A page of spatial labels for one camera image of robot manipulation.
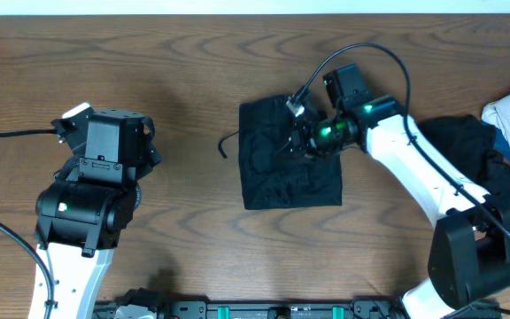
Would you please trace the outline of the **black cloth shorts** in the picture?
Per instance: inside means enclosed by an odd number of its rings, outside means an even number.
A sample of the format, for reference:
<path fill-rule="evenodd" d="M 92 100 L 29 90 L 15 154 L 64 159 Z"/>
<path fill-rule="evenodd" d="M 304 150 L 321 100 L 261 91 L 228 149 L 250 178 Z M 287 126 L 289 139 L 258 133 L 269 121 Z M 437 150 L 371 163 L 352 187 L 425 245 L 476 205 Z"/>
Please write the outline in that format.
<path fill-rule="evenodd" d="M 265 97 L 239 106 L 238 166 L 247 210 L 340 206 L 340 158 L 287 159 L 278 154 L 294 126 L 287 97 Z"/>

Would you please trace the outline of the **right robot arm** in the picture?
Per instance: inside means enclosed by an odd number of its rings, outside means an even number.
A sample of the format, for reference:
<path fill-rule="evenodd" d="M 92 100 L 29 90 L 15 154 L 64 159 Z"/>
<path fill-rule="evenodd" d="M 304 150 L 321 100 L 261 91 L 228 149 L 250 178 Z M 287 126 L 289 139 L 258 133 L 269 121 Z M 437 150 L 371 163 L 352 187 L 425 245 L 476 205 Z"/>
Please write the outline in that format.
<path fill-rule="evenodd" d="M 429 276 L 401 297 L 405 317 L 507 314 L 485 298 L 510 287 L 510 208 L 446 159 L 394 97 L 338 97 L 336 116 L 324 120 L 312 118 L 303 89 L 287 97 L 285 107 L 293 127 L 282 154 L 316 160 L 356 144 L 399 180 L 429 219 Z"/>

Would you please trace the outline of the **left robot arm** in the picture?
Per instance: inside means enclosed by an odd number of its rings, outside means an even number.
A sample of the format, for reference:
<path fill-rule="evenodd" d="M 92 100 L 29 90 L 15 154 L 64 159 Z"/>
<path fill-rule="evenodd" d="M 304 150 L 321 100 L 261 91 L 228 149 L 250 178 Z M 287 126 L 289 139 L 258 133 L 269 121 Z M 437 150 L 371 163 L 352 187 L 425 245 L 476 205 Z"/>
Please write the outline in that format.
<path fill-rule="evenodd" d="M 139 180 L 161 161 L 153 120 L 77 105 L 52 121 L 73 155 L 35 204 L 31 318 L 90 318 L 120 233 L 142 201 Z"/>

